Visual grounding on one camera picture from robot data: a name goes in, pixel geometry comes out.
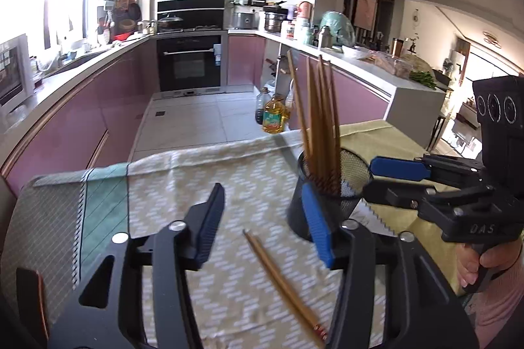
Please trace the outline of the pink sleeved right forearm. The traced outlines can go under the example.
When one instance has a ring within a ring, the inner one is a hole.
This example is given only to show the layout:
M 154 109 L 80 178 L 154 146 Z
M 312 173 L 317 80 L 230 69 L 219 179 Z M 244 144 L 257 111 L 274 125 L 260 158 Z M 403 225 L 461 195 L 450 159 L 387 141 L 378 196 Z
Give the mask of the pink sleeved right forearm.
M 523 254 L 471 299 L 480 348 L 523 348 Z

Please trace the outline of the right hand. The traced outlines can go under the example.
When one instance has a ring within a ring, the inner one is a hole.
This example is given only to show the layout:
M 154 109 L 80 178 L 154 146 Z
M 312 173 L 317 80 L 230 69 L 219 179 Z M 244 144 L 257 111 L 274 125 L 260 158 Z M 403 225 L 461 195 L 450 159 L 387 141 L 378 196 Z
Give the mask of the right hand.
M 472 245 L 458 244 L 456 252 L 459 283 L 463 288 L 475 284 L 481 266 L 496 272 L 511 268 L 519 258 L 521 246 L 522 241 L 518 239 L 500 244 L 479 255 Z

